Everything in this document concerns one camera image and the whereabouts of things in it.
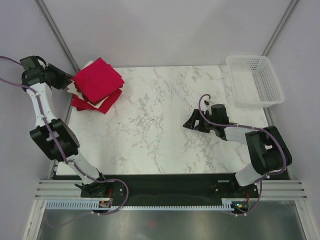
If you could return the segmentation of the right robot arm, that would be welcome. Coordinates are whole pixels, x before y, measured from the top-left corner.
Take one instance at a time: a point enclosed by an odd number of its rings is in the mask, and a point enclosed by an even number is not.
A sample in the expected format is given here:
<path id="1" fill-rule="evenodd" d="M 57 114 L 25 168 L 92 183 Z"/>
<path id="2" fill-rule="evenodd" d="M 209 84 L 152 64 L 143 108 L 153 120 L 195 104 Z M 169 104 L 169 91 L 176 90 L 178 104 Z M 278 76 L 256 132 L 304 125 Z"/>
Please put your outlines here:
<path id="1" fill-rule="evenodd" d="M 210 105 L 208 101 L 205 104 L 207 109 L 194 109 L 183 127 L 207 134 L 214 131 L 221 140 L 238 142 L 248 148 L 250 163 L 236 172 L 234 181 L 229 184 L 233 196 L 242 196 L 247 186 L 270 175 L 281 174 L 292 164 L 292 155 L 275 126 L 254 128 L 236 124 L 229 121 L 223 104 Z"/>

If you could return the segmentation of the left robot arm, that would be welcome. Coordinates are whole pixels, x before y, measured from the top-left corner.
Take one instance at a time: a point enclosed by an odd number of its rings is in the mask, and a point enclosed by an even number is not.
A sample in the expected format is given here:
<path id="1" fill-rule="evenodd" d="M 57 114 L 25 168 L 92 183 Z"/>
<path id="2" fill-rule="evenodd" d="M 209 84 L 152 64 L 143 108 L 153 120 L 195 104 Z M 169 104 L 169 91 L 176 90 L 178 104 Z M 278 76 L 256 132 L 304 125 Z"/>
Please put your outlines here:
<path id="1" fill-rule="evenodd" d="M 99 197 L 106 196 L 109 183 L 82 155 L 76 135 L 54 111 L 52 90 L 65 89 L 72 82 L 72 75 L 36 55 L 20 59 L 20 64 L 24 69 L 22 88 L 35 112 L 35 128 L 29 133 L 31 139 L 50 160 L 63 162 L 73 169 L 82 179 L 82 187 L 93 183 L 92 191 Z"/>

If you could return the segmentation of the aluminium frame post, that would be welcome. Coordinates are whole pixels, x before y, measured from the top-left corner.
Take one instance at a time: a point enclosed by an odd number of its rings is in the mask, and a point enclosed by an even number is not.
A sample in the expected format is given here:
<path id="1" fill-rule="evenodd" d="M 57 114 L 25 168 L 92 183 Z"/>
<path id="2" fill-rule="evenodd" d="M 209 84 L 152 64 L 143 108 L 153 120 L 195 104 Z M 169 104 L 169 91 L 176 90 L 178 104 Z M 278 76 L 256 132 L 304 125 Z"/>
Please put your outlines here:
<path id="1" fill-rule="evenodd" d="M 262 56 L 266 56 L 268 57 L 273 49 L 273 47 L 275 46 L 278 38 L 280 37 L 280 35 L 282 34 L 283 30 L 286 27 L 286 24 L 289 22 L 291 16 L 293 15 L 295 9 L 297 8 L 297 6 L 299 5 L 300 0 L 291 0 L 287 6 L 287 8 L 285 9 L 282 17 L 280 18 L 279 23 L 277 24 L 276 28 L 274 29 L 270 39 L 268 40 L 263 52 L 262 52 Z"/>
<path id="2" fill-rule="evenodd" d="M 51 32 L 53 33 L 55 39 L 57 40 L 60 48 L 62 49 L 65 57 L 67 58 L 68 62 L 72 66 L 75 72 L 80 70 L 77 62 L 75 61 L 74 56 L 72 55 L 61 31 L 59 30 L 54 18 L 52 17 L 47 5 L 45 4 L 44 0 L 35 0 L 35 4 L 37 5 L 39 11 L 41 12 L 42 16 L 44 17 L 47 25 L 49 26 Z"/>

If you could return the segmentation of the left aluminium frame post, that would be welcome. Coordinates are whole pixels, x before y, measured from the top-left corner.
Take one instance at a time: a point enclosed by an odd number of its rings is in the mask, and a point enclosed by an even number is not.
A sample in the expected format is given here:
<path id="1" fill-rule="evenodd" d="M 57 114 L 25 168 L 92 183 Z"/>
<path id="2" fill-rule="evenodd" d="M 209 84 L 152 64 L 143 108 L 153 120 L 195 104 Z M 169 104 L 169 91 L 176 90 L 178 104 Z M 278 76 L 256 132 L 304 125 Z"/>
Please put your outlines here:
<path id="1" fill-rule="evenodd" d="M 54 18 L 52 17 L 47 5 L 45 4 L 44 0 L 35 0 L 35 4 L 37 5 L 39 11 L 41 12 L 42 16 L 44 17 L 47 25 L 49 26 L 51 32 L 53 33 L 55 39 L 57 40 L 60 48 L 62 49 L 65 57 L 67 58 L 68 62 L 72 66 L 75 72 L 80 70 L 77 62 L 75 61 L 74 56 L 72 55 L 61 31 L 59 30 Z"/>

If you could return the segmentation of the white plastic basket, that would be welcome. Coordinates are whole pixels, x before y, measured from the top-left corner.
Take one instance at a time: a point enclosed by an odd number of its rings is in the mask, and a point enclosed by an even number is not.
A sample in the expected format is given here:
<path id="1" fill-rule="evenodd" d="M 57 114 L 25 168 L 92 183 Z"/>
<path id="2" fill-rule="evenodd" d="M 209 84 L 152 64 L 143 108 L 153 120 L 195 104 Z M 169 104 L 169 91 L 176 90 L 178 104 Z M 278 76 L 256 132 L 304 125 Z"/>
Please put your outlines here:
<path id="1" fill-rule="evenodd" d="M 228 79 L 237 108 L 268 108 L 285 101 L 270 59 L 263 55 L 229 55 Z"/>

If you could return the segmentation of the right aluminium frame post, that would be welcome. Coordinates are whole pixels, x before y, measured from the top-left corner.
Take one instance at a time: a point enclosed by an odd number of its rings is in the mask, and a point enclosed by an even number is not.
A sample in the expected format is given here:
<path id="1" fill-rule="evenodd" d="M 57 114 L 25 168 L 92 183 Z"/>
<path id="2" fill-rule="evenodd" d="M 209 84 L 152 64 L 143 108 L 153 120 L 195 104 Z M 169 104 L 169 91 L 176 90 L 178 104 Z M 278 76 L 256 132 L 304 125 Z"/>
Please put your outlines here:
<path id="1" fill-rule="evenodd" d="M 270 39 L 268 40 L 263 52 L 262 52 L 262 56 L 266 56 L 268 57 L 273 49 L 273 47 L 275 46 L 278 38 L 280 37 L 280 35 L 282 34 L 283 30 L 286 27 L 286 24 L 289 22 L 291 16 L 293 15 L 295 9 L 297 8 L 297 6 L 299 5 L 300 0 L 291 0 L 287 6 L 287 8 L 285 9 L 282 17 L 280 18 L 279 23 L 277 24 L 276 28 L 274 29 Z"/>

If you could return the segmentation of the bright red t shirt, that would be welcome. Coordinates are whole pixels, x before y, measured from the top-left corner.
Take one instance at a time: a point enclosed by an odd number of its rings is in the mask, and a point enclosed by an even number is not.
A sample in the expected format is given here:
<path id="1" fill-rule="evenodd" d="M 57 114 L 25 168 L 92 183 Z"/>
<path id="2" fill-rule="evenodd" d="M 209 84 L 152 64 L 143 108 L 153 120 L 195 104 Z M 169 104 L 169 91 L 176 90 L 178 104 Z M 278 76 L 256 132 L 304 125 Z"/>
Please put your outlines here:
<path id="1" fill-rule="evenodd" d="M 94 105 L 125 84 L 122 76 L 101 57 L 80 70 L 73 80 L 85 99 Z"/>

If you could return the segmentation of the red folded shirt bottom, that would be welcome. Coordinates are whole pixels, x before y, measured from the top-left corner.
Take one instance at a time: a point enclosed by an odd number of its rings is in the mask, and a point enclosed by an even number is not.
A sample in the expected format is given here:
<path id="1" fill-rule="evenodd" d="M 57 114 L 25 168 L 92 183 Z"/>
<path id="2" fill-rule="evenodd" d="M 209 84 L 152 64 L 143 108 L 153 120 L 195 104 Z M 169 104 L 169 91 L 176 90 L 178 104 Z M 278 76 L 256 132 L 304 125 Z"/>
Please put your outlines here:
<path id="1" fill-rule="evenodd" d="M 121 93 L 122 93 L 122 90 L 120 89 L 117 89 L 116 91 L 111 93 L 105 100 L 102 101 L 102 104 L 100 105 L 99 108 L 95 108 L 94 106 L 90 105 L 88 102 L 85 102 L 84 100 L 80 99 L 78 96 L 73 94 L 71 105 L 73 107 L 76 107 L 78 111 L 95 110 L 103 114 L 106 114 L 108 110 L 112 107 L 112 105 L 120 97 Z"/>

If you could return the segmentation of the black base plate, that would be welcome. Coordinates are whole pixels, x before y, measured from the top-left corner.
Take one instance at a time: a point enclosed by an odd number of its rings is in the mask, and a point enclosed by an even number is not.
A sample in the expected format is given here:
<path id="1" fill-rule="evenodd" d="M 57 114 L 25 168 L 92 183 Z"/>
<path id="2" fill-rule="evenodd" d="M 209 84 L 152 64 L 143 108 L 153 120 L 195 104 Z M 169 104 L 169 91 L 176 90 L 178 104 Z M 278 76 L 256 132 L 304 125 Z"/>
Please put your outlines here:
<path id="1" fill-rule="evenodd" d="M 82 198 L 112 199 L 116 206 L 217 205 L 222 199 L 253 199 L 259 195 L 254 184 L 241 187 L 233 173 L 106 175 L 110 183 L 82 187 L 80 177 L 55 175 L 54 180 L 75 181 Z"/>

